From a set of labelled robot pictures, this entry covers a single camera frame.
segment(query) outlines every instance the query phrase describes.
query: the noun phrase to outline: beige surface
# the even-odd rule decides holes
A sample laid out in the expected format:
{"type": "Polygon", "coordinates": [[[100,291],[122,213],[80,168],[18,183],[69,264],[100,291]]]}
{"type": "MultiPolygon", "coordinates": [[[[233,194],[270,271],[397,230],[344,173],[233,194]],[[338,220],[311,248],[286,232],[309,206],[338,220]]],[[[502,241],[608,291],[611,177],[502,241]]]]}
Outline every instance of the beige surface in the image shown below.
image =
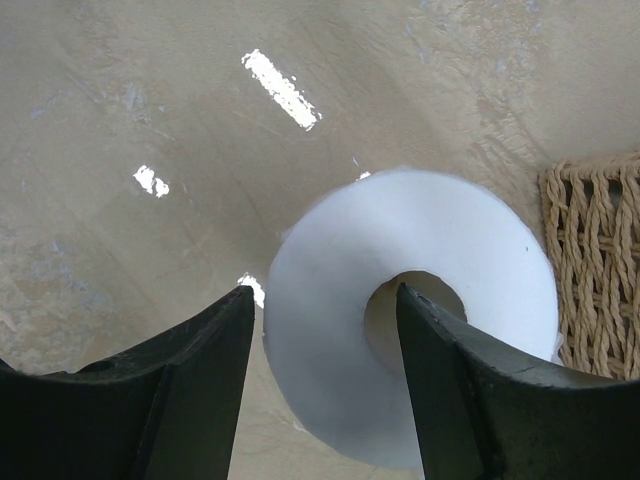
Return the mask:
{"type": "MultiPolygon", "coordinates": [[[[283,232],[365,171],[462,175],[540,234],[543,165],[640,147],[638,24],[617,0],[3,0],[2,358],[73,370],[264,282],[283,232]]],[[[296,429],[254,347],[230,478],[417,475],[296,429]]]]}

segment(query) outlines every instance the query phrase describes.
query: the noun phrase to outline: paper towel roll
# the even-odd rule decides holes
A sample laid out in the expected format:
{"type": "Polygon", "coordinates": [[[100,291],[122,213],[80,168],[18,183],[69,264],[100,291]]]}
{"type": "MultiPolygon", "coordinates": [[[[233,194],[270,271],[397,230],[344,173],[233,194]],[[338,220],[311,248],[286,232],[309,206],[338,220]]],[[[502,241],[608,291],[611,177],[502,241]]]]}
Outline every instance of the paper towel roll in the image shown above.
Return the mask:
{"type": "Polygon", "coordinates": [[[421,465],[413,413],[404,376],[377,360],[363,318],[378,287],[411,271],[440,277],[471,325],[536,357],[551,359],[558,327],[544,252],[486,189],[399,169],[324,198],[271,266],[265,350],[309,432],[343,455],[392,468],[421,465]]]}

